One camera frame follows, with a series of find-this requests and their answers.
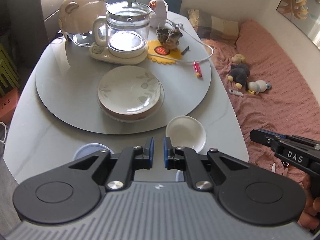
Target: white remote control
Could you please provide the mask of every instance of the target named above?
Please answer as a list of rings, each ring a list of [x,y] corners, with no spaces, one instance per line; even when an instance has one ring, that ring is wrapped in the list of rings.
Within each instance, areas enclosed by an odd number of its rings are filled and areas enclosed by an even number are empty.
[[[243,97],[243,93],[241,93],[240,91],[237,91],[237,90],[229,89],[229,93],[230,93],[230,94],[234,94],[234,95],[236,95],[236,96]]]

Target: small basket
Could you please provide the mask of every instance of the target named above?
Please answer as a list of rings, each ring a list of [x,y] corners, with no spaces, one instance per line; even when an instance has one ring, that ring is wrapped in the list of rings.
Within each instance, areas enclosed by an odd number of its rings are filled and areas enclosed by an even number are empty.
[[[164,29],[157,29],[156,34],[157,38],[160,41],[161,45],[164,44],[164,42],[168,39],[170,29],[164,28]]]

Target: dining table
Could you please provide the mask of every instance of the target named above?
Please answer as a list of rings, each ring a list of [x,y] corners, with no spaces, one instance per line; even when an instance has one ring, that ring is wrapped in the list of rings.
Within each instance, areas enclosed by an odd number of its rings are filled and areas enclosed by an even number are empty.
[[[183,23],[191,36],[200,41],[186,17],[169,12],[168,18],[176,23]],[[175,181],[177,171],[164,167],[165,125],[132,134],[106,134],[80,129],[52,114],[39,96],[36,72],[38,68],[49,68],[56,64],[53,60],[56,43],[53,41],[47,46],[32,71],[10,124],[3,158],[15,180],[21,183],[32,176],[73,161],[75,152],[87,143],[100,143],[113,152],[120,153],[128,146],[143,146],[147,138],[154,137],[153,168],[136,171],[134,180]],[[191,112],[186,113],[198,120],[205,129],[207,139],[200,154],[206,154],[209,148],[217,148],[220,152],[247,162],[249,155],[227,91],[214,64],[211,60],[208,62],[211,68],[210,86],[203,100]],[[59,106],[54,98],[46,98],[46,101],[48,99],[52,100],[52,105]]]

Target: plaid pillow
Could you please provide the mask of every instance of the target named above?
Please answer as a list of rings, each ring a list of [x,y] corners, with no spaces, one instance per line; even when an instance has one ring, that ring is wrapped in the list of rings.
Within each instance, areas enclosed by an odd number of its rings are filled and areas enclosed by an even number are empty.
[[[237,22],[227,21],[200,10],[188,10],[189,21],[199,38],[224,41],[234,45],[239,36]]]

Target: pink bed cover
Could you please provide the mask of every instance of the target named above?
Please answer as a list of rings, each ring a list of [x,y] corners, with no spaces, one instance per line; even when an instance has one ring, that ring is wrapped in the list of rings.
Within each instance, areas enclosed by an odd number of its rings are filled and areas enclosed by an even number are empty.
[[[241,25],[237,50],[225,43],[205,40],[214,48],[212,61],[228,91],[237,89],[228,81],[231,57],[245,55],[250,68],[248,81],[262,79],[272,84],[271,90],[251,95],[242,88],[244,96],[228,93],[246,143],[249,162],[300,183],[304,173],[290,166],[284,173],[281,161],[270,148],[254,143],[249,138],[252,129],[263,128],[283,134],[300,135],[320,140],[320,107],[306,81],[275,39],[255,21]]]

